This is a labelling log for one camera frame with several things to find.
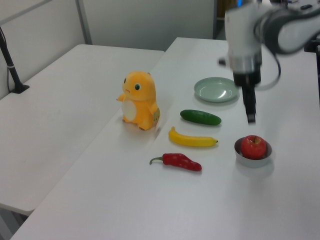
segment red chili pepper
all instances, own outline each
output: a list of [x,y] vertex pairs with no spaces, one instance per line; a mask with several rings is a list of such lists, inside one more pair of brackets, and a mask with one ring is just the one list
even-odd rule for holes
[[181,153],[165,153],[160,157],[155,157],[151,159],[150,165],[153,160],[161,160],[164,165],[171,165],[183,169],[188,169],[191,171],[201,171],[202,167],[199,163],[190,160],[188,157]]

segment plush toy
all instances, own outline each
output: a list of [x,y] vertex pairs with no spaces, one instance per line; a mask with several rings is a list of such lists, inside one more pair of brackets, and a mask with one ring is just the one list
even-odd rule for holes
[[123,121],[137,124],[142,130],[155,127],[160,117],[156,102],[156,87],[150,73],[132,71],[123,81],[123,93],[117,98],[122,102]]

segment plush toy eye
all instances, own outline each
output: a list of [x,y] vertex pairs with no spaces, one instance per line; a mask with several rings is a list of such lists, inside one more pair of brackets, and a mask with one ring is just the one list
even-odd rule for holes
[[135,88],[135,90],[139,90],[140,89],[140,84],[139,83],[137,83],[136,85],[134,85],[134,88]]

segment metal bowl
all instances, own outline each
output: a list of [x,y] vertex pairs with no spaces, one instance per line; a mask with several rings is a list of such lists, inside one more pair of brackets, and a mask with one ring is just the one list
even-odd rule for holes
[[265,141],[266,144],[266,152],[262,159],[259,160],[252,160],[248,159],[244,156],[242,156],[241,153],[241,143],[244,140],[244,137],[238,139],[234,144],[234,150],[235,150],[235,160],[239,162],[240,164],[248,167],[248,168],[260,168],[267,164],[267,162],[271,159],[270,155],[272,153],[272,148],[270,144]]

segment cucumber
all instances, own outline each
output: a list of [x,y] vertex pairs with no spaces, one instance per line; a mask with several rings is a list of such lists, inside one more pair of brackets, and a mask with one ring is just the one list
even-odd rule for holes
[[186,109],[180,112],[180,116],[189,122],[205,125],[219,125],[221,118],[205,111]]

